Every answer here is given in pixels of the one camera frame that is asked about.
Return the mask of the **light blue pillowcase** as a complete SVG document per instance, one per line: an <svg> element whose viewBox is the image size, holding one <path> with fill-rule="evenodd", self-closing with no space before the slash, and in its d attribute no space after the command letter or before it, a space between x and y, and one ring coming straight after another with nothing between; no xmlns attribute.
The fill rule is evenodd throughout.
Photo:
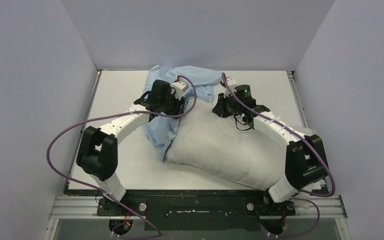
<svg viewBox="0 0 384 240"><path fill-rule="evenodd" d="M149 70L143 91L151 90L155 80L173 83L178 75L187 77L195 87L196 91L189 87L183 94L188 104L193 103L194 97L212 103L215 99L214 85L219 84L222 80L222 73L212 69L190 65L180 67L156 65ZM157 116L150 123L142 126L144 135L155 148L156 157L161 162L167 159L167 151L177 136L180 123L180 119Z"/></svg>

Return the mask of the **white pillow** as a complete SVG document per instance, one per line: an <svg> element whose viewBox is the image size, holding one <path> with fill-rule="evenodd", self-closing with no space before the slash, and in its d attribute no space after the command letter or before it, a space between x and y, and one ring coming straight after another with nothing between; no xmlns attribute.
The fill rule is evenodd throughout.
<svg viewBox="0 0 384 240"><path fill-rule="evenodd" d="M260 190L282 179L286 147L258 130L238 130L233 117L218 117L209 102L199 99L187 106L193 110L180 119L167 161Z"/></svg>

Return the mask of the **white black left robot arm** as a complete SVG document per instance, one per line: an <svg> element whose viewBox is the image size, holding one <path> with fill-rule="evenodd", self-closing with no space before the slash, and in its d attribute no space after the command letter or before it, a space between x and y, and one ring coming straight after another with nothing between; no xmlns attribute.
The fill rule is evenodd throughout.
<svg viewBox="0 0 384 240"><path fill-rule="evenodd" d="M153 119L151 113L183 114L184 94L188 89L188 84L180 80L168 83L157 79L151 90L135 100L125 115L83 131L76 164L96 181L105 197L111 200L110 209L117 215L125 214L130 207L129 200L124 197L127 190L116 174L119 144L137 128L150 122Z"/></svg>

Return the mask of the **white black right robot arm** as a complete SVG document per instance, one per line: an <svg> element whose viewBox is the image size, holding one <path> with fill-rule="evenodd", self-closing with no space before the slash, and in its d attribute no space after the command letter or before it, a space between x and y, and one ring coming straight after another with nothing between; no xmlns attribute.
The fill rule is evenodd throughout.
<svg viewBox="0 0 384 240"><path fill-rule="evenodd" d="M283 202L299 193L309 193L306 187L329 176L330 171L321 138L302 133L279 120L269 108L257 104L248 84L224 85L212 112L221 118L234 117L246 130L256 130L285 150L284 176L268 189L263 199L264 210L275 214Z"/></svg>

